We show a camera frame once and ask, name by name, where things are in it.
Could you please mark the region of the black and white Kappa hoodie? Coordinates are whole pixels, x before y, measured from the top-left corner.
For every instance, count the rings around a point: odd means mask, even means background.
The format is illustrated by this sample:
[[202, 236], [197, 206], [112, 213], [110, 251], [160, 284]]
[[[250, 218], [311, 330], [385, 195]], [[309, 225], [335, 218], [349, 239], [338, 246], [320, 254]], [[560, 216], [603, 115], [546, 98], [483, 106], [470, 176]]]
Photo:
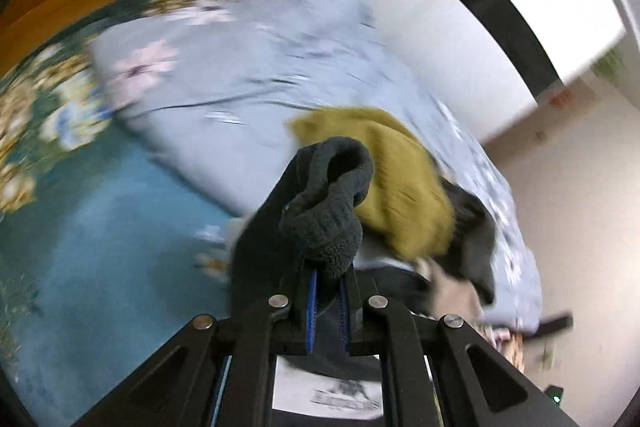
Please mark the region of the black and white Kappa hoodie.
[[[280, 291], [288, 275], [317, 273], [314, 347], [308, 355], [279, 357], [296, 359], [309, 373], [344, 381], [381, 381], [378, 356], [352, 357], [341, 333], [340, 282], [362, 241], [356, 208], [368, 194], [372, 174], [368, 150], [354, 139], [332, 138], [301, 148], [248, 220], [232, 260], [230, 309], [239, 323], [252, 303]], [[217, 423], [236, 426], [234, 349]]]

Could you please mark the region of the beige garment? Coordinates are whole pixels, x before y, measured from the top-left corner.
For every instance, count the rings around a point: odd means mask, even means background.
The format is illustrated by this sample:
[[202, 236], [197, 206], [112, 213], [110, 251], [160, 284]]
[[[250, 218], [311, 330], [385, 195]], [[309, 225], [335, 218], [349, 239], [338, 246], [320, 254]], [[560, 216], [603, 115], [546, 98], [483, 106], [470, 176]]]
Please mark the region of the beige garment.
[[447, 274], [433, 259], [419, 258], [416, 272], [430, 283], [426, 299], [428, 315], [439, 320], [447, 314], [457, 314], [471, 323], [482, 317], [480, 296], [471, 282]]

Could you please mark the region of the dark grey garment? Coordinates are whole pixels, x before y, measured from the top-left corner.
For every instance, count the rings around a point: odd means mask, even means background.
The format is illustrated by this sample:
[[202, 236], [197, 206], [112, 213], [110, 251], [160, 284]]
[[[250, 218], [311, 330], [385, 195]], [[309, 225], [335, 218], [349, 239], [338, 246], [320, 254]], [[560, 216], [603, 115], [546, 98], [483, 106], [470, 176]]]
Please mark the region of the dark grey garment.
[[440, 181], [454, 210], [454, 236], [446, 254], [436, 261], [450, 277], [471, 282], [482, 305], [491, 305], [495, 300], [491, 269], [496, 246], [494, 218], [475, 195], [445, 178]]

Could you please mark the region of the grey floral quilt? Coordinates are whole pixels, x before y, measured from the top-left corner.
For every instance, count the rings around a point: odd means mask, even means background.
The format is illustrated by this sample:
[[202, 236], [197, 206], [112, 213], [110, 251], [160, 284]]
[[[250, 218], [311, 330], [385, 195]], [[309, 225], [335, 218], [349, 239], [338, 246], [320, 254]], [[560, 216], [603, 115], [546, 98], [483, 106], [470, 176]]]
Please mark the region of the grey floral quilt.
[[115, 25], [92, 66], [120, 119], [156, 157], [238, 215], [295, 154], [288, 123], [323, 106], [372, 106], [404, 124], [496, 224], [488, 323], [532, 331], [542, 292], [511, 189], [480, 142], [384, 46], [369, 0], [198, 0]]

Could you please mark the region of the olive green knit sweater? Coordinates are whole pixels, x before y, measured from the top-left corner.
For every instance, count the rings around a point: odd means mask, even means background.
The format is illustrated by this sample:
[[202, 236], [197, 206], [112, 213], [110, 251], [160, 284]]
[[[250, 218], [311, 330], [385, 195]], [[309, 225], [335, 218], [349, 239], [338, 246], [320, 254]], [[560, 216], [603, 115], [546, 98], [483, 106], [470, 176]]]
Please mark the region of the olive green knit sweater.
[[290, 121], [299, 143], [337, 136], [367, 147], [374, 173], [360, 221], [405, 261], [446, 254], [454, 239], [454, 207], [430, 154], [390, 113], [376, 107], [322, 107]]

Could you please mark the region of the blue floral bed sheet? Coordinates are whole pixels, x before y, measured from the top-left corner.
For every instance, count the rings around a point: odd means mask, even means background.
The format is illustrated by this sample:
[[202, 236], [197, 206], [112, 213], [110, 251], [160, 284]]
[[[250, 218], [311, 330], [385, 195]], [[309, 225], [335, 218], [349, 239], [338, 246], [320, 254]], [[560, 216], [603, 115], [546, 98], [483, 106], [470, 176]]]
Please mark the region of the blue floral bed sheet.
[[227, 314], [228, 208], [113, 116], [88, 54], [118, 23], [212, 2], [115, 2], [2, 77], [3, 425], [73, 424], [190, 317]]

